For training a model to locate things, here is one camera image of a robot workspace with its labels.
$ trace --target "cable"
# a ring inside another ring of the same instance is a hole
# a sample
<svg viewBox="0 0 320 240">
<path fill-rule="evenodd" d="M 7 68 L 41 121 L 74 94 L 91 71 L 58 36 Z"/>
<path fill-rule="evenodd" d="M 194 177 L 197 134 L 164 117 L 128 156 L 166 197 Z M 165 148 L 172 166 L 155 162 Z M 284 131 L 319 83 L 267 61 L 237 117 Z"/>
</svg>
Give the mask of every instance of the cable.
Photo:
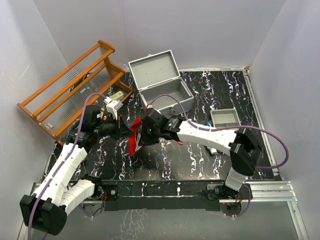
<svg viewBox="0 0 320 240">
<path fill-rule="evenodd" d="M 241 217 L 243 214 L 246 213 L 246 211 L 248 210 L 249 206 L 250 206 L 250 203 L 251 203 L 251 189 L 250 187 L 248 187 L 247 185 L 243 184 L 243 186 L 246 187 L 246 189 L 248 190 L 249 192 L 249 198 L 248 198 L 248 204 L 246 205 L 245 209 L 243 210 L 243 212 L 239 213 L 239 215 L 235 215 L 236 217 Z"/>
<path fill-rule="evenodd" d="M 79 205 L 79 208 L 90 218 L 92 218 L 94 215 L 92 215 L 90 212 L 85 210 L 81 205 Z"/>
<path fill-rule="evenodd" d="M 92 214 L 92 217 L 94 217 L 94 216 L 96 215 L 96 213 L 97 213 L 99 210 L 101 210 L 101 209 L 104 209 L 104 208 L 103 208 L 103 207 L 98 208 L 98 209 L 94 212 L 94 214 Z"/>
<path fill-rule="evenodd" d="M 237 202 L 237 204 L 240 204 L 242 202 L 242 193 L 240 194 L 240 201 Z"/>
<path fill-rule="evenodd" d="M 84 121 L 84 117 L 85 117 L 85 110 L 86 110 L 86 107 L 88 105 L 88 102 L 89 100 L 94 96 L 94 95 L 99 95 L 103 98 L 105 98 L 106 96 L 100 94 L 100 93 L 92 93 L 90 94 L 85 102 L 84 102 L 84 105 L 83 105 L 83 110 L 82 110 L 82 114 L 81 114 L 81 118 L 80 118 L 80 122 L 79 122 L 79 125 L 82 126 L 82 122 Z M 40 192 L 39 196 L 37 196 L 37 199 L 33 205 L 33 208 L 31 210 L 31 214 L 30 214 L 30 218 L 29 218 L 29 223 L 28 223 L 28 240 L 32 240 L 32 235 L 31 235 L 31 229 L 32 229 L 32 222 L 34 220 L 34 216 L 35 216 L 35 212 L 36 212 L 36 208 L 40 202 L 40 199 L 42 198 L 42 196 L 44 195 L 45 191 L 47 190 L 48 186 L 50 185 L 50 183 L 52 182 L 52 179 L 55 177 L 55 175 L 57 174 L 57 172 L 61 169 L 61 167 L 64 165 L 65 161 L 71 156 L 71 154 L 73 153 L 75 147 L 76 147 L 76 144 L 78 142 L 78 139 L 79 139 L 79 136 L 80 136 L 80 131 L 81 131 L 81 127 L 78 127 L 78 131 L 77 131 L 77 135 L 75 137 L 75 140 L 74 140 L 74 143 L 73 143 L 73 146 L 71 148 L 71 151 L 66 155 L 64 161 L 62 161 L 60 163 L 60 165 L 56 168 L 56 170 L 54 171 L 54 173 L 52 174 L 52 178 L 50 178 L 48 180 L 48 182 L 46 183 L 46 185 L 44 186 L 44 188 L 42 189 L 42 191 Z"/>
<path fill-rule="evenodd" d="M 270 136 L 272 136 L 273 138 L 275 138 L 276 140 L 278 140 L 278 142 L 283 146 L 284 151 L 285 151 L 285 158 L 283 160 L 283 162 L 281 162 L 280 164 L 277 164 L 275 166 L 257 166 L 256 169 L 277 169 L 279 167 L 282 167 L 284 164 L 286 164 L 286 162 L 289 159 L 289 150 L 288 147 L 286 146 L 286 144 L 275 134 L 273 134 L 272 132 L 256 127 L 256 126 L 249 126 L 249 125 L 240 125 L 240 126 L 228 126 L 228 127 L 222 127 L 222 128 L 204 128 L 204 127 L 197 127 L 192 121 L 191 119 L 188 118 L 186 111 L 184 109 L 184 107 L 181 105 L 181 103 L 176 100 L 174 97 L 170 96 L 169 94 L 160 94 L 159 96 L 157 96 L 151 103 L 150 105 L 152 105 L 157 99 L 162 98 L 162 97 L 169 97 L 171 99 L 173 99 L 174 101 L 176 101 L 179 106 L 181 107 L 185 120 L 194 128 L 199 129 L 199 130 L 203 130 L 203 131 L 207 131 L 207 132 L 218 132 L 218 131 L 222 131 L 222 130 L 230 130 L 230 129 L 254 129 L 254 130 L 258 130 L 260 132 L 266 133 Z"/>
<path fill-rule="evenodd" d="M 47 235 L 48 235 L 48 233 L 46 232 L 45 235 L 43 236 L 42 240 L 45 240 Z"/>
<path fill-rule="evenodd" d="M 232 204 L 237 204 L 237 203 L 238 203 L 238 200 L 239 200 L 239 194 L 236 196 L 236 200 L 235 200 L 235 202 L 232 203 Z"/>
</svg>

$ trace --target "gray plastic box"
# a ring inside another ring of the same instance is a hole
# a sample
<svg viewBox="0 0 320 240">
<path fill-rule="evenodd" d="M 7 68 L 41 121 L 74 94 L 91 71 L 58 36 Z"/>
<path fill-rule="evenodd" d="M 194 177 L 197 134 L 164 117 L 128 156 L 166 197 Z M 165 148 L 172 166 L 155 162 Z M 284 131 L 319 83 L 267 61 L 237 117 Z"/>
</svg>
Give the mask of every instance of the gray plastic box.
<svg viewBox="0 0 320 240">
<path fill-rule="evenodd" d="M 215 109 L 210 111 L 212 126 L 214 128 L 224 128 L 232 126 L 240 126 L 240 120 L 237 110 L 235 108 L 230 109 Z"/>
<path fill-rule="evenodd" d="M 194 96 L 180 77 L 171 50 L 130 61 L 129 67 L 144 109 L 160 94 L 169 94 L 180 101 L 186 112 L 192 108 Z M 166 96 L 152 106 L 166 117 L 183 113 L 181 107 Z"/>
</svg>

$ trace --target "box latch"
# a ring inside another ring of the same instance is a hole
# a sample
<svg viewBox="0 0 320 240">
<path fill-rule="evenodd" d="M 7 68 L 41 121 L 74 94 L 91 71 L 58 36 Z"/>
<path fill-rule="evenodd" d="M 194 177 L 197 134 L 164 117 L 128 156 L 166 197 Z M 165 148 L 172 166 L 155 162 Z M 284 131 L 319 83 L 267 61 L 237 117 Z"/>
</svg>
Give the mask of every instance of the box latch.
<svg viewBox="0 0 320 240">
<path fill-rule="evenodd" d="M 175 114 L 175 105 L 171 105 L 170 107 L 169 107 L 169 109 L 170 109 L 170 112 L 169 112 L 169 115 L 173 115 L 173 114 Z"/>
</svg>

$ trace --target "gray wall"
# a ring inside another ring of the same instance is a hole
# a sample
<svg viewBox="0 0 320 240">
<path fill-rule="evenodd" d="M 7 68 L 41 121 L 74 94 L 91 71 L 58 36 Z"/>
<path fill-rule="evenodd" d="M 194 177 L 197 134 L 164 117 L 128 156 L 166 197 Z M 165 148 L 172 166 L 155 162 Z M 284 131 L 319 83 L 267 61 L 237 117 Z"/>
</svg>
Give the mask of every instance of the gray wall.
<svg viewBox="0 0 320 240">
<path fill-rule="evenodd" d="M 288 0 L 250 68 L 265 127 L 287 143 L 280 169 L 293 184 L 310 239 L 319 228 L 320 2 Z M 277 162 L 283 150 L 272 142 Z"/>
<path fill-rule="evenodd" d="M 128 61 L 173 51 L 182 68 L 251 65 L 284 0 L 34 0 L 70 64 L 98 39 Z"/>
<path fill-rule="evenodd" d="M 19 202 L 44 172 L 53 140 L 16 105 L 67 63 L 32 0 L 0 0 L 0 239 L 17 239 Z"/>
</svg>

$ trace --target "wooden rack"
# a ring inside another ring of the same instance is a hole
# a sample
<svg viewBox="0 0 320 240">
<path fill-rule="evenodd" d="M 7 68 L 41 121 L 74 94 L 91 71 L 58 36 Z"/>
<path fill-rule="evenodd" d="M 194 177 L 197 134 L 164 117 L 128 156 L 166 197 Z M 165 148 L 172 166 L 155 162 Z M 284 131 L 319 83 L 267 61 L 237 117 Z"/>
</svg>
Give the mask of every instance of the wooden rack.
<svg viewBox="0 0 320 240">
<path fill-rule="evenodd" d="M 112 86 L 126 92 L 133 89 L 121 81 L 125 71 L 109 60 L 115 48 L 99 40 L 75 62 L 17 105 L 43 130 L 63 145 L 60 135 L 81 115 L 85 99 L 91 93 L 103 94 Z M 88 104 L 94 103 L 94 96 Z"/>
</svg>

